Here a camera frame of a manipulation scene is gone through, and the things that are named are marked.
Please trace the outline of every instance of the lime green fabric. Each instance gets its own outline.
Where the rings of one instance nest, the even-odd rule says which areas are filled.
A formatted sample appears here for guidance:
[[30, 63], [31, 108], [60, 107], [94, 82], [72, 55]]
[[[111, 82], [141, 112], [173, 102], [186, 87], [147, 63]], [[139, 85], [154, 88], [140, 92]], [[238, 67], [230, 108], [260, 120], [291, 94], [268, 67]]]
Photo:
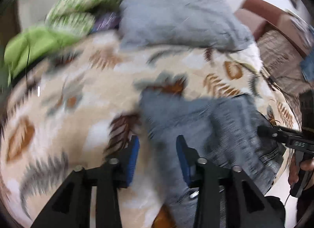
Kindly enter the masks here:
[[122, 0], [59, 0], [46, 16], [45, 23], [72, 34], [87, 35], [95, 23], [89, 9], [101, 4], [109, 11], [116, 11]]
[[5, 48], [4, 62], [9, 67], [12, 78], [25, 69], [38, 57], [76, 43], [80, 37], [73, 34], [57, 32], [45, 26], [27, 29], [12, 38]]

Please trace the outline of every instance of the green patterned cloth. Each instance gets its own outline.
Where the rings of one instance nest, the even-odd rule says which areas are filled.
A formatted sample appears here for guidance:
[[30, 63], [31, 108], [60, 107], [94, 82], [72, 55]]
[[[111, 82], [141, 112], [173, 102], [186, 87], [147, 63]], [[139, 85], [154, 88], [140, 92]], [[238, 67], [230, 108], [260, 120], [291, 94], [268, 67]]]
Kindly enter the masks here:
[[58, 30], [85, 36], [95, 23], [95, 17], [88, 10], [101, 4], [105, 9], [116, 11], [120, 3], [121, 0], [59, 0], [47, 14], [45, 23]]

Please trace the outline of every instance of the gray denim jeans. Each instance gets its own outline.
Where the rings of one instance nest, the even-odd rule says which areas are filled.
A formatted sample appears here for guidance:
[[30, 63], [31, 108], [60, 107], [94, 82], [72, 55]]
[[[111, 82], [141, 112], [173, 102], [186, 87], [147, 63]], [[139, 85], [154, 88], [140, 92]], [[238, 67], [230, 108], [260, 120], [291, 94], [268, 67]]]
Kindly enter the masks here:
[[[146, 90], [140, 101], [149, 127], [150, 146], [166, 190], [166, 204], [178, 228], [192, 228], [197, 199], [189, 195], [176, 153], [176, 138], [183, 135], [189, 147], [217, 166], [239, 165], [265, 194], [283, 162], [285, 148], [260, 138], [257, 126], [271, 126], [249, 95], [234, 98], [182, 97]], [[225, 226], [225, 205], [220, 204], [220, 226]]]

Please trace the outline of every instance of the beige floral fabric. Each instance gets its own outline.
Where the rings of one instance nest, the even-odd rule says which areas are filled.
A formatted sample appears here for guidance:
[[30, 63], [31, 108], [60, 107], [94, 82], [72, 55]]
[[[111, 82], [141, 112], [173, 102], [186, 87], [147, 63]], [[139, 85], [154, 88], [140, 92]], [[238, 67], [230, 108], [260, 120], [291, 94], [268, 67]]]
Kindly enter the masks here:
[[[260, 75], [255, 43], [232, 54], [165, 45], [123, 52], [110, 31], [90, 36], [71, 51], [76, 54], [41, 62], [9, 99], [1, 135], [0, 186], [8, 211], [25, 228], [76, 165], [94, 168], [103, 163], [112, 142], [112, 121], [122, 115], [125, 122], [136, 118], [130, 114], [137, 111], [138, 85], [187, 99], [249, 93], [272, 123], [298, 129], [283, 95]], [[165, 73], [184, 74], [187, 80], [169, 86], [165, 78], [162, 86], [155, 85]], [[151, 227], [164, 202], [144, 125], [135, 131], [140, 140], [135, 175], [131, 186], [118, 192], [124, 228]], [[93, 191], [91, 227], [95, 195]]]

